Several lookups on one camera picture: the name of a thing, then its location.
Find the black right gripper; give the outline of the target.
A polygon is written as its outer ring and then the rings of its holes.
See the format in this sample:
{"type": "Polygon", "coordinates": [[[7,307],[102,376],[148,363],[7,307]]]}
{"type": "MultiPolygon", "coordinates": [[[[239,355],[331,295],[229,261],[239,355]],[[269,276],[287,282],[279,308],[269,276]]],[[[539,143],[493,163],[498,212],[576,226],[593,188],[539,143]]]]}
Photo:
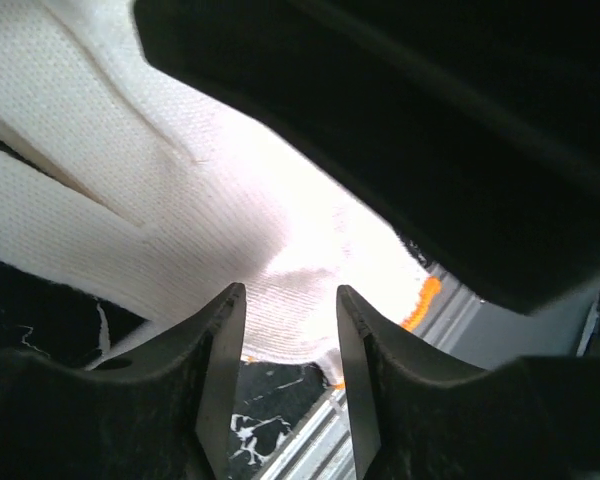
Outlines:
{"type": "Polygon", "coordinates": [[[147,61],[267,125],[487,300],[600,274],[600,1],[138,1],[147,61]]]}

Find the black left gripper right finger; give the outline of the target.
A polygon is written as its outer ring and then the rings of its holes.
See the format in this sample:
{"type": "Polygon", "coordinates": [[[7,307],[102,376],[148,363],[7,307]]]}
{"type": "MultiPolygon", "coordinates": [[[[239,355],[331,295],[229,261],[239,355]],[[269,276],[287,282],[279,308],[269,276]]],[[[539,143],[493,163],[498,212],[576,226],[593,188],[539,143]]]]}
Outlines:
{"type": "MultiPolygon", "coordinates": [[[[342,322],[378,316],[353,288],[337,291],[342,322]]],[[[600,357],[522,357],[493,370],[409,374],[398,433],[362,479],[600,479],[600,357]]]]}

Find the yellow palm glove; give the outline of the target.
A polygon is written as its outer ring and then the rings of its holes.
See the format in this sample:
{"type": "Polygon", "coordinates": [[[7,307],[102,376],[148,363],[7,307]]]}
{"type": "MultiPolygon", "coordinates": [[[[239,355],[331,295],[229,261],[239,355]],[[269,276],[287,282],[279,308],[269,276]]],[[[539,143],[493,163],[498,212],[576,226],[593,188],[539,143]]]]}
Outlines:
{"type": "Polygon", "coordinates": [[[343,380],[336,291],[414,329],[439,282],[257,121],[150,67],[127,1],[0,1],[0,261],[167,329],[247,289],[243,355],[343,380]]]}

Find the aluminium front rail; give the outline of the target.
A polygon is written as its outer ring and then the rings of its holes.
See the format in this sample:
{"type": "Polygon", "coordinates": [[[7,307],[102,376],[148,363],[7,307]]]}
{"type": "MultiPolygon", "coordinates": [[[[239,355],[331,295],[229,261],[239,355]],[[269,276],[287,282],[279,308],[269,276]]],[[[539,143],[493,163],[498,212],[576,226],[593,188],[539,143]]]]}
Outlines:
{"type": "Polygon", "coordinates": [[[580,352],[593,328],[600,283],[592,281],[529,316],[480,299],[442,267],[441,291],[414,333],[373,316],[342,322],[351,386],[331,393],[259,473],[261,479],[362,479],[387,435],[398,433],[413,387],[409,374],[493,369],[522,355],[580,352]]]}

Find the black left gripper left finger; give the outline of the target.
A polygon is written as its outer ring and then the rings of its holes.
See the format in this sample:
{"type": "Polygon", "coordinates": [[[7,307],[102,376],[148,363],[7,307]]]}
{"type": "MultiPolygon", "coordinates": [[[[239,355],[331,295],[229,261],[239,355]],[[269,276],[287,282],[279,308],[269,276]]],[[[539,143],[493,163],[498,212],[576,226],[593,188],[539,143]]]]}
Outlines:
{"type": "Polygon", "coordinates": [[[0,351],[0,479],[222,479],[245,330],[229,285],[92,370],[0,351]]]}

